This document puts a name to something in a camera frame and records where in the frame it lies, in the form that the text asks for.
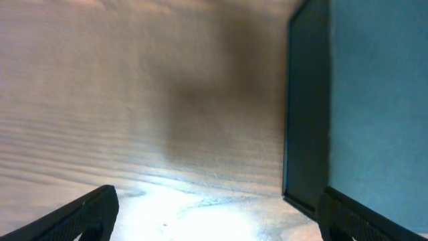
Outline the dark green box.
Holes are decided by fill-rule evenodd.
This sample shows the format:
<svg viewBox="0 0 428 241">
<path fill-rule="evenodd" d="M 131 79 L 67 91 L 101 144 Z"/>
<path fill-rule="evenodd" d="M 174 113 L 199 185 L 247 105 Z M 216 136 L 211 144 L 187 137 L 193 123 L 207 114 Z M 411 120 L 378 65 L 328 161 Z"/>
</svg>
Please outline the dark green box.
<svg viewBox="0 0 428 241">
<path fill-rule="evenodd" d="M 285 200 L 325 187 L 427 232 L 427 0 L 308 0 L 288 23 Z"/>
</svg>

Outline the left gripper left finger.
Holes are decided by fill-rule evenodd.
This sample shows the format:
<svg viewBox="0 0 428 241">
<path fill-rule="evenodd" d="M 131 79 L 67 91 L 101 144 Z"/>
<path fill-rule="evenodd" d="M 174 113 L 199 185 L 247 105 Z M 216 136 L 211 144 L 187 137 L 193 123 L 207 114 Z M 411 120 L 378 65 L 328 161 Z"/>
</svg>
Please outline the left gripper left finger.
<svg viewBox="0 0 428 241">
<path fill-rule="evenodd" d="M 114 186 L 103 185 L 1 237 L 1 241 L 109 241 L 118 215 Z"/>
</svg>

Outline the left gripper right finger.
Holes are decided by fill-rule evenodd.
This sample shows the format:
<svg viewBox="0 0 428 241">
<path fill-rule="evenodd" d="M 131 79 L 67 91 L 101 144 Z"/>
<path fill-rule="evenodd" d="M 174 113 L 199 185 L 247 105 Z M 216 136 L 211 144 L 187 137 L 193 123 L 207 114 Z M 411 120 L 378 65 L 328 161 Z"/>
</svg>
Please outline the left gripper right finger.
<svg viewBox="0 0 428 241">
<path fill-rule="evenodd" d="M 332 187 L 316 208 L 323 241 L 427 241 Z"/>
</svg>

